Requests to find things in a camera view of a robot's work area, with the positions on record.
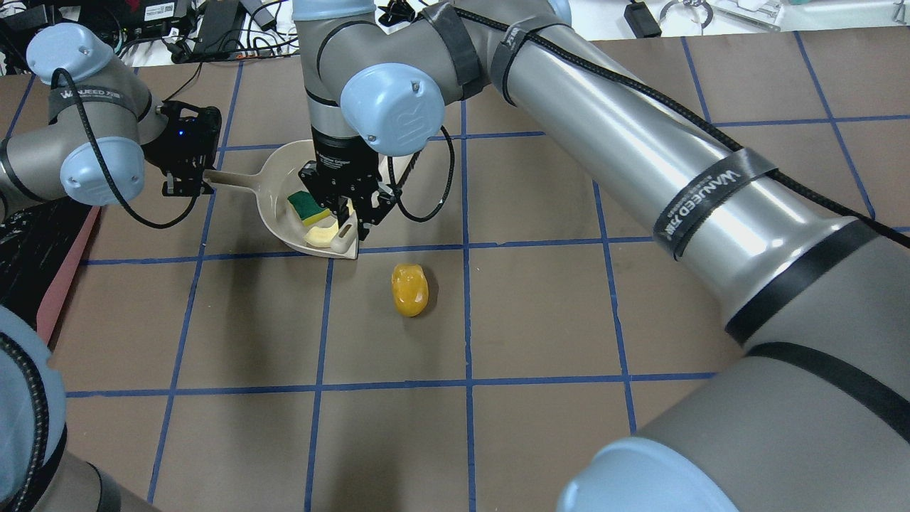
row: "black strap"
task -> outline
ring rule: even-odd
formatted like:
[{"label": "black strap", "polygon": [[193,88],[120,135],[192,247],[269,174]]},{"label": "black strap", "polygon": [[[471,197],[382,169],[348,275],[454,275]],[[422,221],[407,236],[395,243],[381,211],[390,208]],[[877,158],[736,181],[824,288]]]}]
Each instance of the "black strap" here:
[{"label": "black strap", "polygon": [[98,474],[98,484],[101,486],[101,496],[98,497],[98,508],[96,512],[120,512],[120,485],[111,477],[111,475],[101,471],[95,465],[92,469]]},{"label": "black strap", "polygon": [[139,116],[136,118],[138,121],[142,121],[148,115],[148,112],[152,109],[152,93],[148,93],[148,101],[146,102],[146,107],[142,109],[142,112],[139,113]]},{"label": "black strap", "polygon": [[25,183],[16,176],[15,171],[13,170],[13,164],[9,162],[9,155],[6,152],[6,144],[9,142],[8,138],[0,140],[0,165],[3,165],[4,170],[6,171],[6,176],[9,177],[9,180],[13,182],[13,185],[27,198],[37,202],[46,202],[47,200],[41,199],[33,191],[29,190],[25,186]]},{"label": "black strap", "polygon": [[327,107],[337,107],[339,104],[331,99],[325,99],[323,97],[316,96],[315,94],[309,92],[309,89],[304,88],[303,90],[307,91],[307,96],[313,101],[319,103],[320,105],[325,105]]},{"label": "black strap", "polygon": [[872,375],[828,353],[794,343],[756,345],[746,356],[792,364],[849,394],[910,443],[910,402]]},{"label": "black strap", "polygon": [[726,331],[740,345],[745,344],[797,295],[876,236],[860,220],[835,231],[756,293],[727,323]]},{"label": "black strap", "polygon": [[[45,492],[51,486],[51,480],[53,480],[54,475],[56,475],[56,470],[60,467],[60,461],[63,459],[65,450],[66,425],[63,426],[63,434],[60,435],[60,441],[57,443],[54,453],[52,453],[50,458],[47,459],[47,462],[35,472],[35,476],[32,478],[31,489],[23,503],[23,510],[35,508],[35,505],[41,500],[41,497],[45,495]],[[8,504],[3,509],[3,512],[11,512],[13,510],[14,502]]]},{"label": "black strap", "polygon": [[[120,107],[129,110],[134,116],[137,115],[136,106],[133,104],[132,98],[116,89],[86,84],[80,85],[76,89],[79,96],[82,98],[83,103],[88,103],[90,101],[113,103],[114,105],[119,105]],[[50,94],[47,95],[47,116],[50,123],[56,123],[56,118],[60,115],[60,112],[63,112],[65,109],[70,108],[75,104],[76,95],[73,94],[73,91],[69,90],[69,87],[51,89]]]},{"label": "black strap", "polygon": [[777,169],[749,148],[736,151],[696,176],[680,190],[654,222],[654,241],[675,260],[708,217],[735,192]]},{"label": "black strap", "polygon": [[483,72],[480,68],[480,57],[470,40],[468,29],[449,2],[431,5],[420,11],[430,25],[442,38],[449,50],[449,58],[455,66],[455,77],[461,87],[461,99],[468,99],[483,90]]},{"label": "black strap", "polygon": [[515,61],[519,50],[528,40],[528,35],[536,34],[544,28],[556,25],[566,24],[555,15],[531,16],[510,26],[506,30],[506,35],[502,42],[496,46],[496,52],[493,54],[493,61],[490,64],[490,82],[513,107],[515,103],[512,102],[509,96],[509,71],[511,70],[512,62]]},{"label": "black strap", "polygon": [[324,39],[322,39],[322,43],[319,44],[319,51],[316,52],[316,74],[319,75],[320,78],[322,78],[322,52],[326,51],[326,45],[329,44],[329,41],[331,41],[332,37],[337,35],[338,32],[341,32],[345,28],[348,28],[349,26],[354,26],[354,25],[375,26],[372,23],[370,23],[369,21],[358,20],[358,21],[348,21],[346,23],[342,23],[341,25],[333,28],[331,30],[331,32],[329,32],[326,35],[326,37]]}]

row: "white dustpan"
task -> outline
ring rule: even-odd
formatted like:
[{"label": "white dustpan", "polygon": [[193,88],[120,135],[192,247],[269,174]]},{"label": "white dustpan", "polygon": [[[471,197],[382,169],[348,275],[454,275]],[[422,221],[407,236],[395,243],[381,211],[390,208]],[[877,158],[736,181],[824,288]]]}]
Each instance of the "white dustpan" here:
[{"label": "white dustpan", "polygon": [[330,227],[336,222],[335,217],[329,215],[313,226],[304,226],[297,212],[288,203],[288,196],[307,190],[300,182],[298,171],[303,164],[315,159],[313,141],[298,140],[276,149],[257,174],[207,170],[205,178],[217,189],[243,190],[255,194],[262,223],[294,251],[323,258],[354,260],[359,246],[356,213],[352,213],[350,219],[340,226],[332,247],[311,247],[303,241],[307,231],[313,226]]}]

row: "green scouring pad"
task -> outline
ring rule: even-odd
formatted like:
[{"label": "green scouring pad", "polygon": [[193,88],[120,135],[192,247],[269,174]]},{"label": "green scouring pad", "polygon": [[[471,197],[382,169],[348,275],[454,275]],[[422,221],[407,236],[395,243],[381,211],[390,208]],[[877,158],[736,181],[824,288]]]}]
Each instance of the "green scouring pad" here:
[{"label": "green scouring pad", "polygon": [[288,196],[288,202],[294,207],[294,211],[297,212],[297,215],[300,217],[300,220],[303,221],[304,226],[311,226],[320,220],[325,219],[332,213],[328,208],[322,208],[316,204],[316,200],[313,199],[313,196],[309,195],[309,192],[303,190],[294,192]]}]

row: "blue tape grid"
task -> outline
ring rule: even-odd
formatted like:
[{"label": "blue tape grid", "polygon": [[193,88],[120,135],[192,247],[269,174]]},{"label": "blue tape grid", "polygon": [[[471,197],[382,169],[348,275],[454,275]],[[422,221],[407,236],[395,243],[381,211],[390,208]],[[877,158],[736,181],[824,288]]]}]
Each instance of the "blue tape grid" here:
[{"label": "blue tape grid", "polygon": [[[855,168],[853,158],[850,155],[850,152],[844,142],[844,138],[840,133],[838,124],[840,123],[852,123],[852,122],[868,122],[868,121],[893,121],[893,120],[904,120],[910,119],[910,115],[894,115],[894,116],[870,116],[870,117],[851,117],[851,118],[837,118],[834,116],[830,106],[828,104],[827,98],[824,95],[821,83],[818,80],[817,75],[815,74],[812,62],[808,56],[803,40],[798,33],[794,33],[797,44],[800,48],[801,55],[804,59],[806,68],[812,77],[816,91],[819,95],[819,98],[822,101],[824,106],[826,118],[810,118],[810,119],[787,119],[787,120],[769,120],[769,121],[740,121],[740,122],[726,122],[726,123],[717,123],[718,127],[753,127],[753,126],[781,126],[781,125],[801,125],[801,124],[830,124],[834,133],[837,137],[838,143],[841,147],[841,150],[844,153],[844,157],[848,162],[850,170],[854,176],[854,180],[857,188],[860,190],[860,193],[863,196],[866,207],[868,208],[870,214],[875,215],[875,209],[868,198],[866,193],[865,186],[862,182],[858,171]],[[697,70],[695,68],[694,60],[692,53],[689,49],[688,43],[685,38],[681,38],[681,44],[683,51],[686,56],[687,63],[689,65],[690,71],[692,73],[693,83],[695,84],[696,93],[701,104],[703,114],[706,119],[711,120],[711,113],[708,109],[707,102],[705,100],[701,81],[699,80]],[[233,121],[234,109],[237,104],[237,96],[239,91],[239,86],[243,73],[242,63],[238,66],[238,72],[236,76],[236,81],[234,85],[234,92],[231,98],[230,110],[227,116],[227,123],[225,128],[225,134],[222,140],[221,147],[219,148],[219,159],[218,166],[221,167],[221,164],[224,161],[224,157],[229,151],[245,151],[245,150],[259,150],[259,149],[276,149],[279,148],[280,144],[265,144],[265,145],[248,145],[248,146],[229,146],[228,145],[228,136]],[[25,105],[25,101],[28,97],[28,93],[32,88],[34,83],[34,77],[29,81],[28,86],[23,94],[23,97],[19,103],[18,109],[15,113],[15,117],[8,128],[6,135],[9,137],[12,134],[12,131],[15,127],[15,123],[18,120],[22,109]],[[629,429],[631,432],[634,432],[637,428],[635,421],[635,412],[634,412],[634,401],[632,400],[632,383],[633,382],[655,382],[655,381],[676,381],[676,380],[703,380],[713,377],[713,373],[692,373],[692,374],[632,374],[629,370],[629,365],[626,360],[624,340],[622,337],[622,322],[619,315],[620,304],[616,293],[616,285],[613,275],[612,268],[612,256],[611,256],[611,246],[617,243],[636,243],[636,242],[647,242],[651,241],[651,237],[620,237],[620,238],[611,238],[607,232],[606,222],[603,215],[603,206],[601,201],[601,195],[599,188],[596,183],[592,185],[592,191],[594,193],[595,205],[597,208],[598,223],[601,229],[601,237],[599,239],[576,239],[576,240],[556,240],[556,241],[510,241],[505,243],[471,243],[469,237],[469,208],[468,208],[468,141],[473,139],[483,139],[483,138],[519,138],[519,137],[539,137],[545,135],[540,131],[527,131],[527,132],[511,132],[511,133],[481,133],[481,134],[470,134],[468,133],[468,114],[466,105],[464,102],[460,104],[461,108],[461,131],[458,136],[453,136],[455,139],[462,140],[461,145],[461,177],[462,177],[462,197],[461,197],[461,206],[462,206],[462,244],[450,244],[450,245],[427,245],[427,246],[409,246],[409,247],[387,247],[387,248],[365,248],[360,252],[363,254],[371,253],[381,253],[381,252],[403,252],[403,251],[462,251],[463,263],[464,263],[464,328],[465,328],[465,378],[464,379],[455,379],[455,380],[439,380],[439,381],[400,381],[400,382],[381,382],[381,383],[353,383],[353,384],[323,384],[323,374],[325,368],[325,353],[326,353],[326,341],[328,338],[328,328],[329,328],[329,307],[331,302],[331,283],[332,283],[332,273],[334,269],[334,262],[329,261],[326,273],[326,288],[325,296],[323,302],[323,314],[322,314],[322,328],[319,339],[319,356],[318,356],[318,370],[317,370],[317,381],[315,384],[306,384],[306,385],[282,385],[282,386],[248,386],[248,387],[218,387],[218,388],[190,388],[190,389],[180,389],[177,387],[180,365],[182,362],[183,351],[186,344],[187,331],[189,326],[190,317],[193,309],[193,302],[195,300],[197,285],[199,276],[201,275],[202,266],[205,261],[219,261],[219,260],[234,260],[234,259],[249,259],[249,258],[286,258],[286,257],[306,257],[300,255],[299,253],[293,251],[287,252],[263,252],[263,253],[243,253],[243,254],[205,254],[205,244],[208,235],[208,228],[211,222],[212,211],[214,208],[214,203],[217,196],[212,196],[207,209],[207,216],[205,220],[205,225],[203,228],[202,239],[199,244],[199,250],[197,256],[195,257],[177,257],[177,258],[158,258],[158,259],[135,259],[135,260],[92,260],[92,261],[83,261],[84,265],[146,265],[146,264],[167,264],[167,263],[183,263],[183,262],[195,262],[196,271],[193,276],[193,281],[190,286],[189,295],[187,297],[187,308],[184,315],[183,328],[180,334],[179,345],[177,349],[177,356],[174,363],[174,371],[171,378],[171,384],[167,389],[136,389],[136,390],[99,390],[99,391],[76,391],[67,393],[69,398],[84,398],[92,396],[104,396],[104,397],[119,397],[119,396],[166,396],[167,397],[167,407],[165,411],[165,417],[162,422],[161,434],[159,437],[158,447],[156,451],[155,464],[153,467],[152,478],[148,489],[147,499],[151,502],[154,500],[155,491],[157,488],[157,479],[161,467],[161,459],[164,454],[165,444],[167,442],[167,429],[169,426],[171,412],[173,410],[174,398],[176,396],[189,396],[189,395],[221,395],[221,394],[270,394],[270,393],[313,393],[314,394],[314,403],[313,403],[313,417],[312,425],[310,429],[310,446],[308,453],[308,472],[307,472],[307,482],[306,482],[306,497],[304,509],[309,512],[312,507],[312,492],[313,492],[313,478],[315,474],[315,464],[316,456],[318,451],[318,440],[319,440],[319,412],[321,405],[321,395],[322,392],[345,392],[345,391],[358,391],[358,390],[375,390],[375,389],[415,389],[415,388],[431,388],[431,387],[464,387],[466,391],[466,431],[467,431],[467,445],[468,445],[468,483],[469,483],[469,502],[470,502],[470,511],[475,512],[477,509],[477,487],[476,487],[476,472],[475,472],[475,457],[474,457],[474,407],[473,407],[473,388],[475,386],[491,386],[491,385],[543,385],[543,384],[588,384],[588,383],[617,383],[623,384],[625,399],[626,399],[626,409],[629,421]],[[898,227],[901,232],[910,232],[910,227]],[[605,374],[605,375],[583,375],[583,376],[562,376],[562,377],[528,377],[528,378],[491,378],[491,379],[479,379],[473,377],[473,368],[472,368],[472,358],[471,358],[471,329],[470,329],[470,250],[471,249],[489,249],[496,247],[540,247],[540,246],[554,246],[554,245],[587,245],[587,244],[601,244],[603,247],[604,253],[604,262],[605,270],[607,277],[607,284],[610,289],[611,295],[611,307],[613,315],[613,325],[615,328],[615,334],[617,339],[617,348],[619,351],[620,367],[621,373],[618,375]]]}]

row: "cable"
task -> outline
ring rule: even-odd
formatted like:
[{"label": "cable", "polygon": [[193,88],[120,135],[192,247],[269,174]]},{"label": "cable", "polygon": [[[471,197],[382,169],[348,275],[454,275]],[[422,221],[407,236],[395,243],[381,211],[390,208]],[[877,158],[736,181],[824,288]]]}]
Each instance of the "cable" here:
[{"label": "cable", "polygon": [[92,126],[88,122],[88,115],[86,114],[86,106],[82,102],[82,97],[79,96],[79,91],[76,89],[76,82],[73,81],[73,77],[69,74],[69,71],[66,71],[62,67],[59,67],[54,71],[54,74],[51,76],[51,85],[56,86],[59,83],[59,78],[61,76],[66,81],[66,86],[69,87],[70,92],[73,93],[73,98],[76,100],[76,110],[79,111],[79,118],[82,120],[82,128],[84,128],[86,131],[86,137],[88,138],[88,143],[92,146],[92,150],[95,152],[95,157],[98,160],[98,165],[101,166],[102,174],[105,175],[105,181],[107,182],[107,186],[110,187],[111,192],[114,193],[114,197],[116,197],[117,202],[119,202],[120,206],[122,206],[123,209],[126,210],[126,213],[128,213],[130,217],[137,220],[141,224],[148,226],[149,228],[154,228],[156,230],[166,230],[167,228],[176,226],[178,223],[180,223],[180,221],[182,221],[187,216],[189,216],[190,212],[193,210],[193,207],[196,206],[196,200],[199,198],[198,194],[193,196],[192,198],[190,198],[189,205],[187,205],[187,209],[184,210],[183,213],[178,215],[172,221],[166,222],[164,224],[158,224],[158,223],[152,222],[151,220],[144,219],[142,216],[140,216],[138,213],[136,213],[136,211],[133,210],[129,206],[129,204],[124,199],[123,194],[121,194],[120,190],[116,187],[114,178],[111,177],[110,170],[107,168],[107,164],[105,163],[104,155],[101,154],[101,148],[98,146],[98,141],[95,138],[95,132],[92,131]]},{"label": "cable", "polygon": [[[509,26],[507,26],[504,23],[489,19],[488,17],[485,17],[485,16],[481,16],[481,15],[472,13],[471,11],[466,11],[464,9],[456,7],[455,12],[464,19],[467,19],[467,20],[475,22],[475,23],[479,23],[484,26],[488,26],[488,27],[490,27],[494,30],[498,30],[500,32],[505,32],[506,30],[509,29]],[[546,39],[538,34],[529,34],[528,40],[535,43],[536,45],[540,46],[541,48],[543,48],[547,52],[553,54],[554,56],[558,57],[559,59],[561,59],[564,62],[572,64],[573,66],[576,66],[576,67],[583,69],[585,71],[588,71],[590,73],[593,73],[594,75],[597,75],[598,77],[603,77],[608,80],[611,80],[612,82],[626,86],[636,92],[644,94],[645,96],[650,97],[650,98],[660,102],[661,104],[665,105],[667,108],[672,110],[673,112],[679,114],[680,116],[682,116],[683,118],[685,118],[686,120],[691,122],[697,128],[701,129],[702,131],[704,131],[711,137],[717,139],[718,142],[720,142],[721,144],[726,146],[730,151],[736,152],[743,148],[742,144],[740,144],[739,142],[736,142],[735,140],[733,140],[733,138],[731,138],[727,134],[723,133],[723,131],[721,131],[715,125],[704,120],[701,116],[692,112],[689,108],[680,104],[679,102],[672,99],[671,97],[666,96],[665,94],[658,91],[657,89],[648,87],[648,86],[644,85],[642,82],[639,82],[638,80],[629,78],[625,75],[621,75],[619,73],[611,71],[610,69],[599,66],[599,65],[593,63],[592,61],[587,60],[581,56],[577,56],[577,55],[565,50],[564,48],[554,44],[549,39]],[[823,196],[822,194],[819,194],[818,192],[815,192],[814,190],[809,189],[802,183],[796,181],[793,178],[790,178],[789,176],[784,174],[779,169],[769,172],[768,177],[777,181],[778,183],[785,186],[786,188],[793,191],[794,193],[806,198],[807,200],[810,200],[811,202],[814,202],[815,204],[818,204],[819,206],[822,206],[823,208],[826,208],[826,209],[832,211],[833,213],[836,213],[837,215],[841,215],[841,216],[845,216],[845,217],[856,217],[857,219],[864,222],[867,226],[869,226],[876,233],[886,237],[888,240],[895,241],[895,242],[903,245],[906,248],[910,248],[910,237],[907,237],[906,235],[901,234],[888,226],[885,226],[883,223],[881,223],[877,220],[871,219],[868,216],[866,216],[858,211],[851,210],[850,208],[847,208],[846,206],[838,203],[837,201],[829,199],[826,196]]]},{"label": "cable", "polygon": [[178,87],[176,91],[174,91],[173,93],[171,93],[170,96],[164,98],[162,101],[170,101],[171,99],[174,98],[174,96],[176,96],[176,95],[180,94],[181,92],[183,92],[183,89],[185,89],[187,86],[189,86],[190,82],[192,82],[193,80],[195,80],[195,79],[201,77],[201,76],[202,76],[202,64],[203,64],[203,63],[200,62],[200,63],[199,63],[199,66],[196,67],[196,72],[194,72],[193,75],[192,75],[190,78],[188,78],[187,81],[184,82],[182,86]]},{"label": "cable", "polygon": [[[413,220],[414,222],[427,222],[428,220],[432,220],[434,217],[436,217],[436,214],[439,213],[440,210],[442,210],[443,205],[446,204],[446,200],[449,198],[449,192],[451,192],[452,189],[452,180],[455,177],[455,146],[452,144],[452,137],[449,135],[449,131],[446,129],[446,127],[440,127],[440,130],[442,131],[442,135],[446,138],[446,143],[449,145],[449,177],[446,179],[446,189],[442,192],[442,199],[440,199],[439,204],[437,204],[436,208],[434,208],[433,211],[428,213],[426,216],[418,217],[408,211],[407,208],[405,208],[404,203],[401,201],[400,193],[398,196],[398,206],[399,210],[401,210],[401,214],[409,220]],[[401,174],[401,182],[398,184],[395,183],[395,165],[392,162],[392,158],[386,157],[386,161],[389,163],[389,183],[391,183],[393,189],[404,187],[404,183],[408,180],[408,176],[414,169],[414,166],[417,164],[417,158],[419,157],[420,151],[414,153],[414,156],[410,158],[408,166],[405,168],[404,173]]]},{"label": "cable", "polygon": [[47,405],[47,394],[44,381],[38,372],[38,367],[28,353],[5,333],[0,333],[0,349],[12,359],[28,386],[28,394],[32,399],[32,412],[35,415],[35,434],[32,437],[32,450],[28,457],[28,469],[25,473],[25,482],[22,491],[15,497],[11,512],[19,512],[28,498],[35,473],[44,463],[47,451],[47,438],[49,437],[50,413]]}]

